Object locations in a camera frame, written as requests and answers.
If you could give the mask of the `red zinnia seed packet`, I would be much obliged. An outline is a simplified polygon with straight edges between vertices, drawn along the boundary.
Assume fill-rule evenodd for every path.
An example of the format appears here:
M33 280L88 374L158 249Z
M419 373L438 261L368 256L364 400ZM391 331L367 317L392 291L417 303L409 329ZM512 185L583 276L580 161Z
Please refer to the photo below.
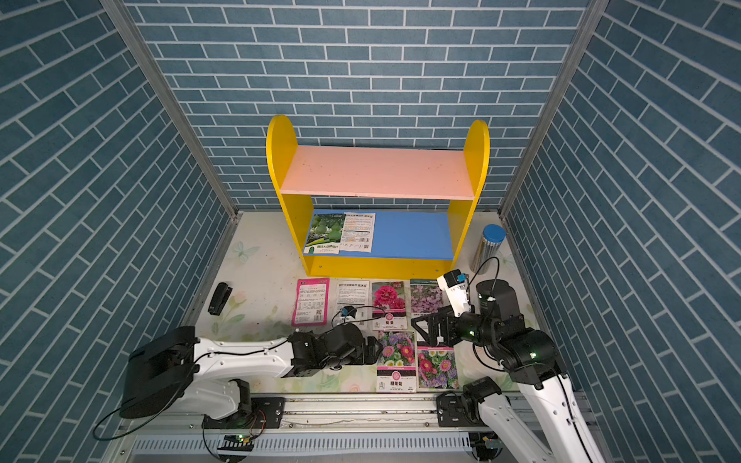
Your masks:
M452 348L430 347L420 343L417 353L421 389L456 390L459 387L457 362Z

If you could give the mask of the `mixed flower seed packet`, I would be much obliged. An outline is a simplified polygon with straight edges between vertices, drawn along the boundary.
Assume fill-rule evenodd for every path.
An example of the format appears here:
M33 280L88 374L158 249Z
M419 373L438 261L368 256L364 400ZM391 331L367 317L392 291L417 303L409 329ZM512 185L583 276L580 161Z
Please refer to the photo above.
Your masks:
M417 392L415 340L409 332L386 332L379 338L382 351L376 362L376 391L379 394Z

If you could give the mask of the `purple flower seed packet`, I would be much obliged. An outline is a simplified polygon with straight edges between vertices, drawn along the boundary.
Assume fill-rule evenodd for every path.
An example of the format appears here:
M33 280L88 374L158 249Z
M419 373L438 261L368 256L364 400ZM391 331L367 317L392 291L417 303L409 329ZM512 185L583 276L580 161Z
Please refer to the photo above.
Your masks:
M444 306L443 291L436 280L410 281L410 308L413 316L434 314Z

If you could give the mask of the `magenta hollyhock seed packet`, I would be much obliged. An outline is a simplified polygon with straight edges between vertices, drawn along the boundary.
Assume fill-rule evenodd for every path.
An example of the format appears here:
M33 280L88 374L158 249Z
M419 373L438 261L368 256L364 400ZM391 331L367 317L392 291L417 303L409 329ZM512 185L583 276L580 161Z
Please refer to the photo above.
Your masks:
M405 331L407 303L403 281L372 283L372 330Z

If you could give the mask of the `white text seed packet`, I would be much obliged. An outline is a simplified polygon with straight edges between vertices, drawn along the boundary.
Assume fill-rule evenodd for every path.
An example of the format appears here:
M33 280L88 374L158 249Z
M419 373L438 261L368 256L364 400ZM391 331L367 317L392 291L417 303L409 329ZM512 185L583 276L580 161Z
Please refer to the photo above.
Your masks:
M369 306L370 302L370 288L371 284L369 281L364 280L343 280L337 285L336 298L335 298L335 314L331 320L332 326L337 326L343 322L355 324L358 328L364 330L371 327L370 318L372 315L372 308ZM355 319L343 320L340 317L340 310L344 306L354 306L357 308L357 315Z

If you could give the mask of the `pink bordered seed packet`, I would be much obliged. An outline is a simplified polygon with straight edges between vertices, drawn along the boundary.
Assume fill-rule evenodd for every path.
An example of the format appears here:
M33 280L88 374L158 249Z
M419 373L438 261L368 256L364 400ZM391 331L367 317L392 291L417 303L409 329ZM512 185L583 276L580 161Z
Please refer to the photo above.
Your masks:
M321 326L327 322L330 280L299 279L293 312L294 327Z

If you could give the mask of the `white text packet shelf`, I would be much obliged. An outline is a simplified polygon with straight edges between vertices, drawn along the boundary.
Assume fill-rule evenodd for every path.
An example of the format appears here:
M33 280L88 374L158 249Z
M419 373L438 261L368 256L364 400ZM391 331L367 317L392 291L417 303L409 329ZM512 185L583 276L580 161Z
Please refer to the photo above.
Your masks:
M339 250L341 252L372 252L374 242L375 213L347 212Z

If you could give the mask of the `green gourd seed packet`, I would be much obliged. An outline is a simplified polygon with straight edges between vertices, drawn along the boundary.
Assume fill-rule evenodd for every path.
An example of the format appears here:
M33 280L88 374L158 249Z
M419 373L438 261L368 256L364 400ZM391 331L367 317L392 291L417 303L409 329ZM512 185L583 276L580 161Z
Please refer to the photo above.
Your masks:
M344 213L315 214L304 245L305 255L337 255L345 225Z

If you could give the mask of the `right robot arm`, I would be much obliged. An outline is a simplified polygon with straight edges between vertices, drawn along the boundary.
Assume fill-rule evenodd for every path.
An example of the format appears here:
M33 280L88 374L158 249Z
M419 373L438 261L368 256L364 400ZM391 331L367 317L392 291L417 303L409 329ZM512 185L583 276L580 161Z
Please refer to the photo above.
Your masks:
M480 308L474 310L470 283L458 270L437 280L448 305L411 321L430 347L467 341L489 353L535 413L543 439L517 416L509 399L490 377L463 387L452 399L438 397L438 410L457 405L467 422L489 428L519 462L601 462L604 459L575 399L565 364L544 332L526 325L515 290L504 280L478 284Z

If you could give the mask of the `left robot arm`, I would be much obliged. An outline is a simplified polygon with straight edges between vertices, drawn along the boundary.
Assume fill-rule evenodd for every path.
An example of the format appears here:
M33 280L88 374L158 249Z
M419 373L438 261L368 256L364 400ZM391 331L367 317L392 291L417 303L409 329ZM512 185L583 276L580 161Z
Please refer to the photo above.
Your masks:
M179 327L129 355L119 414L134 420L173 408L223 420L247 410L251 377L309 377L374 365L382 350L353 324L256 343L212 341L197 337L192 326Z

